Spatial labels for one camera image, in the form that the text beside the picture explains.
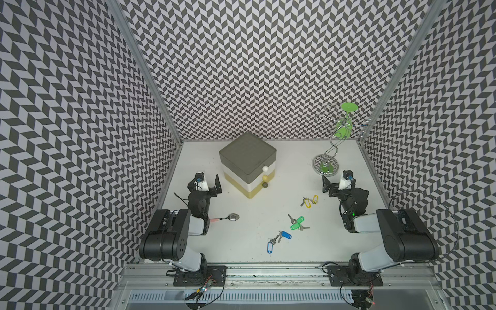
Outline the keys with green tag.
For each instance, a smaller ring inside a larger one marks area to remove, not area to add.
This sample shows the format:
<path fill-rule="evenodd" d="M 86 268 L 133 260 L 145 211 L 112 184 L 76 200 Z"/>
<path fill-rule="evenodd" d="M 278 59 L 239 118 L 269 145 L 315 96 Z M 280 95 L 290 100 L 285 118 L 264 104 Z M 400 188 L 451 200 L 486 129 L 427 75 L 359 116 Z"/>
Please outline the keys with green tag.
<path fill-rule="evenodd" d="M 291 230 L 292 231 L 301 230 L 302 223 L 305 220 L 305 218 L 303 216 L 300 216 L 298 218 L 293 218 L 290 214 L 288 214 L 288 217 L 289 217 L 290 222 L 291 222 L 291 227 L 290 227 Z"/>

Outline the keys with yellow tag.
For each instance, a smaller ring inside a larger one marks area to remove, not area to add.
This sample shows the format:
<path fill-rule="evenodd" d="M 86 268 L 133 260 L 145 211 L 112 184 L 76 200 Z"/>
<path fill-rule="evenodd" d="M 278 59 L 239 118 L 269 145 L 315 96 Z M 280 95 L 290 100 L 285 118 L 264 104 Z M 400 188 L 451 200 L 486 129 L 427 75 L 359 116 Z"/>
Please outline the keys with yellow tag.
<path fill-rule="evenodd" d="M 300 204 L 301 207 L 305 206 L 308 209 L 311 209 L 312 205 L 313 205 L 313 201 L 312 199 L 309 198 L 303 198 L 302 203 Z"/>

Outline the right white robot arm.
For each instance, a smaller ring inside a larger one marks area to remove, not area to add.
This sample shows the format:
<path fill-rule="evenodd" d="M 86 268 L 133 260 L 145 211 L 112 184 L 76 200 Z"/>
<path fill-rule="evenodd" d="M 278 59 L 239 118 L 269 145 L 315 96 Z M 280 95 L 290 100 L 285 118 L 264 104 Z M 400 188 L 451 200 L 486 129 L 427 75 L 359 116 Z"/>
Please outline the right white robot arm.
<path fill-rule="evenodd" d="M 439 258 L 439 246 L 419 215 L 411 209 L 377 209 L 366 213 L 369 191 L 356 186 L 353 172 L 340 181 L 322 177 L 322 192 L 339 201 L 339 213 L 349 233 L 379 233 L 381 243 L 369 251 L 354 253 L 346 266 L 325 263 L 322 267 L 333 287 L 384 285 L 381 272 L 404 262 L 422 263 Z"/>

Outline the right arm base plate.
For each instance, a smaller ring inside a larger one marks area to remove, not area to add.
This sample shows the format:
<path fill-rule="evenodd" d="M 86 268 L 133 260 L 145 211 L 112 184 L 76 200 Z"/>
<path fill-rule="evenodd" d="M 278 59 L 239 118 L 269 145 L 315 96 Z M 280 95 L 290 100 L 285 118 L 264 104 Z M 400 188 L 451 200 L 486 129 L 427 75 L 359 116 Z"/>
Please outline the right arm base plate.
<path fill-rule="evenodd" d="M 350 267 L 330 265 L 325 267 L 332 287 L 351 285 L 360 287 L 382 287 L 384 285 L 379 272 L 366 272 L 359 267 L 355 271 Z"/>

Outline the grey drawer cabinet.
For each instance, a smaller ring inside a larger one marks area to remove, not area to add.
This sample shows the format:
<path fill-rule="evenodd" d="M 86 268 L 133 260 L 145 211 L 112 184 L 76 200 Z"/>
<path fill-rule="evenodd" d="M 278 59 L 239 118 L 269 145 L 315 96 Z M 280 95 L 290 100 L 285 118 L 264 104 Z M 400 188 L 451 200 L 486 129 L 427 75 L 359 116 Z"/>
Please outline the grey drawer cabinet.
<path fill-rule="evenodd" d="M 263 175 L 269 182 L 275 177 L 277 150 L 252 133 L 244 133 L 219 151 L 223 173 L 228 182 L 248 199 L 262 189 Z M 263 166 L 269 170 L 263 172 Z"/>

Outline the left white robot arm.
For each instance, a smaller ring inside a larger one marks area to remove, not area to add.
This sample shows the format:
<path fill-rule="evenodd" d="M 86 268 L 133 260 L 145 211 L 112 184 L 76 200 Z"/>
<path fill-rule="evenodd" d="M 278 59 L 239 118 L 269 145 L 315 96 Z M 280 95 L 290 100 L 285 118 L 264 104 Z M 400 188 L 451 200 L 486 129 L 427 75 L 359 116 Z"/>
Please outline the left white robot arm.
<path fill-rule="evenodd" d="M 188 247 L 190 236 L 205 236 L 209 231 L 210 202 L 222 193 L 219 176 L 208 186 L 204 173 L 196 173 L 188 183 L 186 209 L 155 211 L 139 246 L 139 257 L 152 262 L 170 262 L 186 276 L 207 278 L 205 255 Z"/>

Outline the keys with blue tag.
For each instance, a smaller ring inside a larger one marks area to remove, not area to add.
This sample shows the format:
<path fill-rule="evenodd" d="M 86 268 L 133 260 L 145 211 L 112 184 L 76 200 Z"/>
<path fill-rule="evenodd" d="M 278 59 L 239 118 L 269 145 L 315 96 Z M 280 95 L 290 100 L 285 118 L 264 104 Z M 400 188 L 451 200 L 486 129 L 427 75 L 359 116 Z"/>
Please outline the keys with blue tag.
<path fill-rule="evenodd" d="M 285 232 L 285 231 L 280 231 L 280 232 L 278 233 L 278 235 L 277 235 L 275 238 L 273 238 L 273 239 L 271 240 L 271 243 L 272 243 L 273 245 L 275 245 L 275 244 L 277 244 L 277 243 L 280 243 L 280 242 L 281 242 L 281 240 L 282 240 L 282 239 L 284 239 L 284 238 L 285 238 L 285 239 L 290 240 L 290 239 L 292 239 L 292 235 L 291 235 L 291 234 L 289 234 L 288 232 Z"/>

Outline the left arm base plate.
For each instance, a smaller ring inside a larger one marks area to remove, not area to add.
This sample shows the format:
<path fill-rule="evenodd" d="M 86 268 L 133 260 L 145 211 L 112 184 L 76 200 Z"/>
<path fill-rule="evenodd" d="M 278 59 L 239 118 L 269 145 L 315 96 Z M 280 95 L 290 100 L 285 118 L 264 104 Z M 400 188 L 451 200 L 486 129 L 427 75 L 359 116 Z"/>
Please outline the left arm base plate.
<path fill-rule="evenodd" d="M 227 266 L 207 266 L 200 271 L 177 271 L 174 276 L 174 287 L 199 288 L 207 279 L 213 281 L 213 287 L 222 287 L 226 282 Z"/>

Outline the chrome spiral mug tree stand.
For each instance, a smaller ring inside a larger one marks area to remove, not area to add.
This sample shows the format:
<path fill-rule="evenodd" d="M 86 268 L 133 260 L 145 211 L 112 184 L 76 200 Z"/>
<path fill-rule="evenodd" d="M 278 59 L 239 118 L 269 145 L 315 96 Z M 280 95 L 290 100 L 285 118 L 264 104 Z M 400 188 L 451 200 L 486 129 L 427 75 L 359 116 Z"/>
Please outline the chrome spiral mug tree stand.
<path fill-rule="evenodd" d="M 365 119 L 362 122 L 354 123 L 354 114 L 359 107 L 356 103 L 345 102 L 339 106 L 342 115 L 339 118 L 331 118 L 333 106 L 328 104 L 323 111 L 315 116 L 318 124 L 331 124 L 331 138 L 329 139 L 330 147 L 322 154 L 316 155 L 312 159 L 314 171 L 321 176 L 334 176 L 338 173 L 339 163 L 337 160 L 338 149 L 347 139 L 350 139 L 353 133 L 357 133 L 358 138 L 365 138 L 365 128 L 371 125 L 371 119 Z"/>

